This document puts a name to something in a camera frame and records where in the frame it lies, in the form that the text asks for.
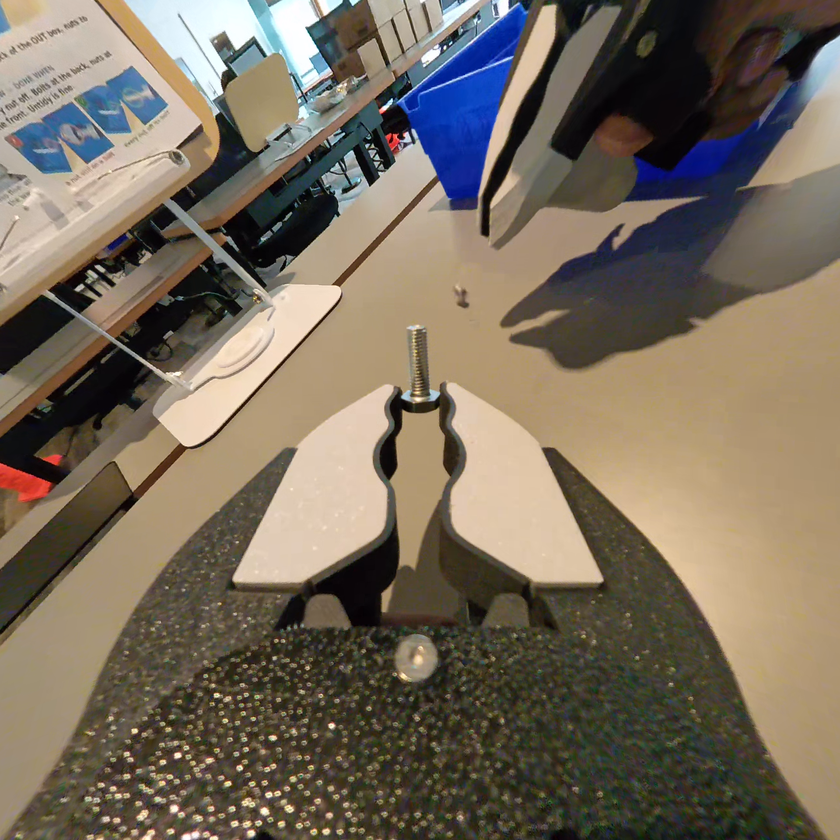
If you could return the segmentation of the steel bolt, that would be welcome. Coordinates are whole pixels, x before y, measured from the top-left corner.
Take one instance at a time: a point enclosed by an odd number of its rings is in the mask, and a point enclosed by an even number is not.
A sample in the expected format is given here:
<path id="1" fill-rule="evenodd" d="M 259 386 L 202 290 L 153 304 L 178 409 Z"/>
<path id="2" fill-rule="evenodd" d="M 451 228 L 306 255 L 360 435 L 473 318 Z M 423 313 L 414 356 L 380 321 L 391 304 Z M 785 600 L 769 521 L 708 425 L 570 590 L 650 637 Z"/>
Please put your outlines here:
<path id="1" fill-rule="evenodd" d="M 438 409 L 440 394 L 431 386 L 427 353 L 427 329 L 411 325 L 406 329 L 408 387 L 402 392 L 403 410 L 431 413 Z"/>

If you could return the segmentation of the stack of cardboard boxes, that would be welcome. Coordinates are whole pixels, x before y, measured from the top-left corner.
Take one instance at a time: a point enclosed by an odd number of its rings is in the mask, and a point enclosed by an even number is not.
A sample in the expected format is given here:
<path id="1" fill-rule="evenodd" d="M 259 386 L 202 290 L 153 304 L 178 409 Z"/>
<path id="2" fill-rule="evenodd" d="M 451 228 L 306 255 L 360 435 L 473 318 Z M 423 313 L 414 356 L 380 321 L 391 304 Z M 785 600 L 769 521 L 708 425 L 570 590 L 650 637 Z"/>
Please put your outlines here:
<path id="1" fill-rule="evenodd" d="M 373 77 L 443 23 L 446 2 L 342 1 L 306 27 L 336 81 Z"/>

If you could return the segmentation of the blue plastic bin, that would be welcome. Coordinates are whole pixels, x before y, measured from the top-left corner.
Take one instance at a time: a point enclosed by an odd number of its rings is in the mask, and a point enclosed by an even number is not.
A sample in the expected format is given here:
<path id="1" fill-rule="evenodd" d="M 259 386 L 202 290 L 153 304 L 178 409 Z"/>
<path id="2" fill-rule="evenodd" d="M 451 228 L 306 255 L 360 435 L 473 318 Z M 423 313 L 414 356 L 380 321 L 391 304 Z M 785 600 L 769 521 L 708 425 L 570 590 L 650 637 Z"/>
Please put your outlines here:
<path id="1" fill-rule="evenodd" d="M 526 10 L 513 6 L 399 102 L 447 197 L 456 204 L 476 205 L 501 94 L 525 24 Z M 731 138 L 702 141 L 673 171 L 637 160 L 637 182 L 629 199 L 641 200 L 659 184 L 715 175 L 740 156 L 739 146 L 750 145 L 755 134 L 763 133 L 754 122 Z"/>

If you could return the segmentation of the white instruction poster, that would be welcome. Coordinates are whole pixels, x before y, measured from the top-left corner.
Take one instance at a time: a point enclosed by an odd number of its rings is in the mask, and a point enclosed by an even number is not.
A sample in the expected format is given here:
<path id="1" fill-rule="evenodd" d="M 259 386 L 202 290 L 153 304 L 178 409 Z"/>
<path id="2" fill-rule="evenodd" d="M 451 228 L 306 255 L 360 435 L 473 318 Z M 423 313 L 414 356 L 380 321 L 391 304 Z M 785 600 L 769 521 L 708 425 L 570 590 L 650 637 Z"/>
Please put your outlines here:
<path id="1" fill-rule="evenodd" d="M 204 173 L 219 142 L 125 2 L 2 1 L 2 321 Z"/>

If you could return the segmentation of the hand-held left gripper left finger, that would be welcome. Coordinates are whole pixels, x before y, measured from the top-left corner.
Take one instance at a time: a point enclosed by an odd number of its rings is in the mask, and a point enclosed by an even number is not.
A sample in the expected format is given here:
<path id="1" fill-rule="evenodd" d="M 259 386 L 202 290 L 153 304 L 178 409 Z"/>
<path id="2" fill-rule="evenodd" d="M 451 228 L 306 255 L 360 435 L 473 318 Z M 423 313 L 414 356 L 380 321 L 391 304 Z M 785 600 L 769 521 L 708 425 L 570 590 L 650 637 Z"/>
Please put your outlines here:
<path id="1" fill-rule="evenodd" d="M 398 387 L 382 385 L 300 441 L 234 587 L 389 587 L 398 569 Z"/>

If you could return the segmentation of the person's right hand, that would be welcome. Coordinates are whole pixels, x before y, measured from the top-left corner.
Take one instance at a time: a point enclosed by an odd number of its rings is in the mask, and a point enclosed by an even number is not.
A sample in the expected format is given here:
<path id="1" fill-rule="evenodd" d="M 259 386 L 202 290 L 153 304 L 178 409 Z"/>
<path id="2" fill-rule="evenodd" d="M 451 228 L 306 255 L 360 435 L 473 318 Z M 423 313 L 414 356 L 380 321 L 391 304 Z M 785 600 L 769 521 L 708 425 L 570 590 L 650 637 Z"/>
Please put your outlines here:
<path id="1" fill-rule="evenodd" d="M 671 168 L 698 142 L 756 122 L 838 24 L 838 1 L 709 2 L 693 42 L 674 41 L 622 90 L 593 139 L 614 158 Z"/>

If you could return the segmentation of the white poster stand base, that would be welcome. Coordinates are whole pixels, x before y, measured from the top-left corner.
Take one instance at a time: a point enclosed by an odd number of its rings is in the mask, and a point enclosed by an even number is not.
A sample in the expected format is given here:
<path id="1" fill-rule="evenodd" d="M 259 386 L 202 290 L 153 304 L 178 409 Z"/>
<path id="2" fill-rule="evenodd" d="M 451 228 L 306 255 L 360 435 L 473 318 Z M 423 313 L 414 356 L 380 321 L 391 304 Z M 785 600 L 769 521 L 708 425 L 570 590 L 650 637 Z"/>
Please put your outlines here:
<path id="1" fill-rule="evenodd" d="M 183 372 L 192 388 L 172 385 L 154 402 L 157 422 L 186 448 L 215 436 L 328 317 L 342 297 L 337 286 L 292 283 L 271 293 L 194 356 Z"/>

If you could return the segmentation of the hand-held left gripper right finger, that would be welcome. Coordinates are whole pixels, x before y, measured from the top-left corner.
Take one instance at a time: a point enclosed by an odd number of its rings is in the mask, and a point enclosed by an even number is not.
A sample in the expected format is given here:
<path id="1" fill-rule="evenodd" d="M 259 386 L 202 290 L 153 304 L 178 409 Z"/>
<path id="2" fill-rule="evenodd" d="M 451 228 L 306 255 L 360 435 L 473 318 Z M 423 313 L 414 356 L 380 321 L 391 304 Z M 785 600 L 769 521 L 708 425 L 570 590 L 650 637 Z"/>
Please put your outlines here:
<path id="1" fill-rule="evenodd" d="M 549 458 L 518 422 L 458 384 L 440 387 L 448 482 L 441 569 L 457 589 L 592 589 L 604 576 Z"/>

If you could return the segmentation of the beige chair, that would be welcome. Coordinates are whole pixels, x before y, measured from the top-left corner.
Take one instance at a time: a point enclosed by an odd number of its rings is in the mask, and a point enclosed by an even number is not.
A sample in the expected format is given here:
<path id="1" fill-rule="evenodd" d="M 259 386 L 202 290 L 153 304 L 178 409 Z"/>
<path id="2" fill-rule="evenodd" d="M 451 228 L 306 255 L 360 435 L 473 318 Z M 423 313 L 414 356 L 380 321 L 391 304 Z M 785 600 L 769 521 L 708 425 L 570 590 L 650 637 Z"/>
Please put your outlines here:
<path id="1" fill-rule="evenodd" d="M 224 99 L 245 146 L 254 153 L 299 122 L 297 92 L 280 54 L 272 54 L 232 79 Z"/>

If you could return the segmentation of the orange cone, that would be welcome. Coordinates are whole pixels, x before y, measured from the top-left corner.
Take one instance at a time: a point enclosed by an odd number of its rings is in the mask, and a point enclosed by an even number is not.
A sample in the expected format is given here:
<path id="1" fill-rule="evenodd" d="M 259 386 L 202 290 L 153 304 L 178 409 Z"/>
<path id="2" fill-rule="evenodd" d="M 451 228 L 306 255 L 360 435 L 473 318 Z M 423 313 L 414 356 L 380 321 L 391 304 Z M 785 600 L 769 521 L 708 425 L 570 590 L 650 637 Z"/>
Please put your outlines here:
<path id="1" fill-rule="evenodd" d="M 55 481 L 41 479 L 20 469 L 1 465 L 1 489 L 17 494 L 19 502 L 40 501 L 48 496 L 55 485 Z"/>

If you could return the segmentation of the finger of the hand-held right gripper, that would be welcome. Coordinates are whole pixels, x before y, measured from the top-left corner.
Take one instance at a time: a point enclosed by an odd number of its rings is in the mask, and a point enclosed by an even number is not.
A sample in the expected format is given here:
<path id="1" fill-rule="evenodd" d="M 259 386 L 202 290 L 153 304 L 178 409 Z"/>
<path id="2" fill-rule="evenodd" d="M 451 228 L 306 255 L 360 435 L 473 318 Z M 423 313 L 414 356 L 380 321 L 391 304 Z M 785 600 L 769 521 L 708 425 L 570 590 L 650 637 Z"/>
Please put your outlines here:
<path id="1" fill-rule="evenodd" d="M 532 2 L 500 97 L 480 180 L 479 231 L 485 238 L 490 237 L 492 200 L 539 110 L 545 88 L 543 69 L 562 46 L 560 2 Z"/>
<path id="2" fill-rule="evenodd" d="M 639 2 L 560 2 L 563 46 L 549 58 L 535 120 L 492 200 L 492 246 L 512 241 L 547 207 L 603 213 L 633 189 L 631 158 L 605 154 L 585 127 L 585 97 L 624 46 Z"/>

